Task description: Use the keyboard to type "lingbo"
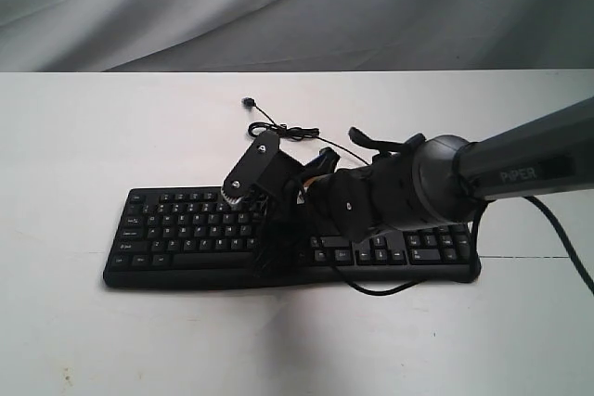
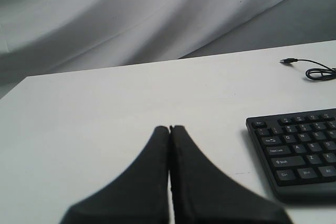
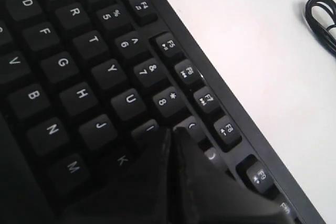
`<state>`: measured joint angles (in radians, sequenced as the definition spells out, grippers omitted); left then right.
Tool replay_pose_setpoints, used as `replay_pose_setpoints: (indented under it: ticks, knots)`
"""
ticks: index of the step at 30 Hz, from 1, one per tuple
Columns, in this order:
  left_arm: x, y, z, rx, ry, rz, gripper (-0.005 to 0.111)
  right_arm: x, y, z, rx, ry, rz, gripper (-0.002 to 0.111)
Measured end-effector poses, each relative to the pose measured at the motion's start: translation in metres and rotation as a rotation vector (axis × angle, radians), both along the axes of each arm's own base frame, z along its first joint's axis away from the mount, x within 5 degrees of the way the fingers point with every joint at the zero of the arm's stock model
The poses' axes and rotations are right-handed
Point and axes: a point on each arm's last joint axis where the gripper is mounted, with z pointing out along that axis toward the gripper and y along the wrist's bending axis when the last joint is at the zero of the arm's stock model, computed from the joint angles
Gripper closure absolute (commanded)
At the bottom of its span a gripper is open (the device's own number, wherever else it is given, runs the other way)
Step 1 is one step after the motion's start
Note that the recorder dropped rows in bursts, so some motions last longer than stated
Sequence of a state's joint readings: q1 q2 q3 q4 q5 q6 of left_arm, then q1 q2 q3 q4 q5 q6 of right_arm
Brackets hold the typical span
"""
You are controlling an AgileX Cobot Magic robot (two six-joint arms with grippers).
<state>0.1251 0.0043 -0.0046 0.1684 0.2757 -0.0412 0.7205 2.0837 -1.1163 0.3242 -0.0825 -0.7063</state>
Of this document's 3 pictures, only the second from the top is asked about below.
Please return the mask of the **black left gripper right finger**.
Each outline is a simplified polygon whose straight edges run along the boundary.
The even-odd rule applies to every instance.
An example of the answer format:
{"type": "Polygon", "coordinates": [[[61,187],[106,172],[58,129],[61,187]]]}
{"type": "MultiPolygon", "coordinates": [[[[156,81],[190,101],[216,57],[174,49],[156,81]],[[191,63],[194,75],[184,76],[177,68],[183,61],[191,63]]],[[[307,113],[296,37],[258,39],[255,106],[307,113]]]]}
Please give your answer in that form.
{"type": "Polygon", "coordinates": [[[235,182],[197,147],[185,127],[170,128],[175,223],[291,223],[286,211],[235,182]]]}

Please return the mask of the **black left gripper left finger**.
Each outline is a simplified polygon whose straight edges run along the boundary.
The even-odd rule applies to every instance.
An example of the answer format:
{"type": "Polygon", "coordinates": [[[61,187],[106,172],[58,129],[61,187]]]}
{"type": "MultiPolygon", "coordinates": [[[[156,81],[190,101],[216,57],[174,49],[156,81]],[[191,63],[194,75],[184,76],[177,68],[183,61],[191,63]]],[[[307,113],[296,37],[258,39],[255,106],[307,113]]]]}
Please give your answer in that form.
{"type": "Polygon", "coordinates": [[[72,205],[62,223],[169,223],[168,128],[157,126],[133,163],[114,181],[72,205]]]}

